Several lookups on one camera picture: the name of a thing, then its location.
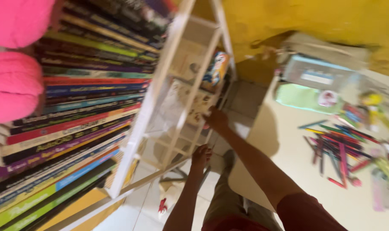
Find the red sleeve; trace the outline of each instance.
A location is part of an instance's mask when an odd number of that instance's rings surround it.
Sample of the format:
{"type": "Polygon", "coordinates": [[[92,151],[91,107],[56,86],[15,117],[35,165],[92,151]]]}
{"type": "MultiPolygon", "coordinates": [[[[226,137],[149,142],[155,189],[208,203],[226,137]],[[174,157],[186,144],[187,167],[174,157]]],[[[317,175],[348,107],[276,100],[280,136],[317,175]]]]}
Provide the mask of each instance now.
{"type": "Polygon", "coordinates": [[[277,213],[285,231],[347,231],[306,193],[285,196],[277,205],[277,213]]]}

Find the person's arm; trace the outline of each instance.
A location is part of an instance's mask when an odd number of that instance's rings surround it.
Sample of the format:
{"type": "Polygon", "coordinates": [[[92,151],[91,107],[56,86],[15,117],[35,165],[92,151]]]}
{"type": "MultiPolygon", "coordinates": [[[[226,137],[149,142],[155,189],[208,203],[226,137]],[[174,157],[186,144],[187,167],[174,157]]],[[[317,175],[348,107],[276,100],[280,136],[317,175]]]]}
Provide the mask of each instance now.
{"type": "Polygon", "coordinates": [[[192,156],[192,166],[176,205],[170,213],[163,231],[191,231],[197,193],[203,179],[203,170],[210,160],[211,149],[207,145],[197,148],[192,156]]]}
{"type": "Polygon", "coordinates": [[[228,127],[227,116],[210,108],[210,116],[203,115],[207,124],[220,134],[234,149],[250,175],[264,191],[274,209],[287,195],[304,192],[289,176],[261,151],[247,143],[228,127]]]}

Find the pink pillow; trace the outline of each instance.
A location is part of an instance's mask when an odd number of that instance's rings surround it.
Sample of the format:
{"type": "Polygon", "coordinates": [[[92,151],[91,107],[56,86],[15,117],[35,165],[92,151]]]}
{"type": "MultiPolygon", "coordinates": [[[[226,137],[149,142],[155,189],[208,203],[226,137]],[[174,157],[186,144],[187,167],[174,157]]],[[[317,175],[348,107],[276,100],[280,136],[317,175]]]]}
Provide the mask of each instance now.
{"type": "Polygon", "coordinates": [[[42,93],[42,69],[35,59],[0,52],[0,123],[29,116],[42,93]]]}
{"type": "Polygon", "coordinates": [[[0,0],[0,46],[25,47],[48,29],[55,0],[0,0]]]}

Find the khaki pants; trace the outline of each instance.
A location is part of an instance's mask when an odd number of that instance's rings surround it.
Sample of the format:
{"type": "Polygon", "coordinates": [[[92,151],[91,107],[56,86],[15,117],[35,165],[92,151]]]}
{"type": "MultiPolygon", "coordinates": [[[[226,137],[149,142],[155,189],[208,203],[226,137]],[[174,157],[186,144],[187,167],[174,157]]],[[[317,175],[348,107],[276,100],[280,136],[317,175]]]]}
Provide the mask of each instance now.
{"type": "Polygon", "coordinates": [[[244,208],[243,197],[233,192],[228,186],[228,176],[231,168],[223,170],[219,181],[214,189],[214,196],[210,202],[204,222],[214,218],[222,218],[228,215],[238,215],[249,218],[271,231],[282,231],[277,221],[274,219],[274,213],[270,210],[246,199],[247,211],[244,208]]]}

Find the white desk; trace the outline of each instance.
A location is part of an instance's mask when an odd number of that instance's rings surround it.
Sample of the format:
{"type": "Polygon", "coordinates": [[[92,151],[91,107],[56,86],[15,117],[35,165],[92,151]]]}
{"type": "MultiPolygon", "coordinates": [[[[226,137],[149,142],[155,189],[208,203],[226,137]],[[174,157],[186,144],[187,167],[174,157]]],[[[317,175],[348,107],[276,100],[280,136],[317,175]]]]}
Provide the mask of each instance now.
{"type": "MultiPolygon", "coordinates": [[[[364,70],[362,74],[378,79],[389,86],[389,77],[373,71],[364,70]]],[[[276,165],[289,175],[305,192],[316,197],[324,208],[345,228],[350,231],[389,230],[389,211],[375,212],[372,208],[371,170],[367,168],[354,174],[362,182],[362,187],[348,186],[345,190],[326,179],[332,177],[339,180],[331,161],[325,157],[324,177],[319,174],[319,166],[313,166],[313,151],[303,139],[303,135],[314,137],[312,132],[297,129],[298,126],[313,123],[330,116],[322,113],[287,107],[274,100],[278,79],[270,84],[269,90],[247,141],[257,149],[269,155],[276,165]]],[[[350,103],[357,101],[356,84],[347,86],[341,95],[350,103]]],[[[366,133],[377,139],[389,138],[389,131],[380,125],[380,132],[366,133]]],[[[364,146],[367,150],[372,147],[380,148],[377,144],[364,146]]],[[[231,189],[270,210],[274,210],[264,192],[238,160],[228,179],[231,189]]]]}

